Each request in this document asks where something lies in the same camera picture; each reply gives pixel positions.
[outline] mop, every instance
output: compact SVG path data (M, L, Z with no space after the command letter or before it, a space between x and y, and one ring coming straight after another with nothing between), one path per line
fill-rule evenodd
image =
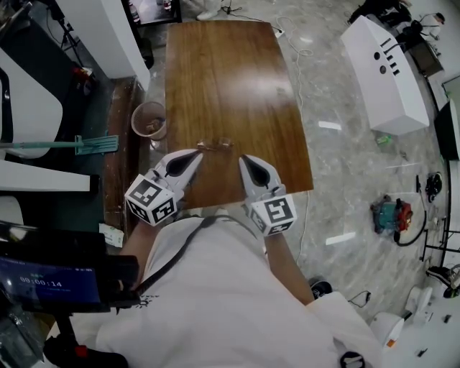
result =
M117 135L108 137L82 139L80 135L75 136L74 142L21 142L21 143L0 143L0 150L6 148L75 148L75 155L92 155L95 153L106 153L118 151Z

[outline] black handle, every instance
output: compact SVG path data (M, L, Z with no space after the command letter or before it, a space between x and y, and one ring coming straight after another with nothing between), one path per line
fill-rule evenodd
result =
M13 115L11 105L11 94L9 90L9 78L3 69L0 68L1 81L1 143L13 142Z
M77 345L69 336L50 337L45 342L43 354L60 368L129 368L124 356L117 353L104 353Z
M415 191L417 193L422 193L422 185L420 184L420 180L418 179L418 175L415 177Z

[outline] table top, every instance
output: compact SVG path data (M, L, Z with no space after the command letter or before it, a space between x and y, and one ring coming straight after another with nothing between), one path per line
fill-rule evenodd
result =
M241 155L273 165L288 193L313 189L300 113L272 27L215 21L170 25L166 50L169 152L229 138L205 150L187 208L242 201Z

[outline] sneaker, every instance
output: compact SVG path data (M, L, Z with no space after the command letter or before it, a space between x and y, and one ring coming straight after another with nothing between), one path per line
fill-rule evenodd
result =
M196 17L196 20L208 20L214 18L217 15L217 11L204 11Z

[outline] digital display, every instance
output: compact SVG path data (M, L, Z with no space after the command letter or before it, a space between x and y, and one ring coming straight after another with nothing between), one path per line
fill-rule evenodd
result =
M0 257L0 283L6 293L34 302L100 302L93 268L53 266Z

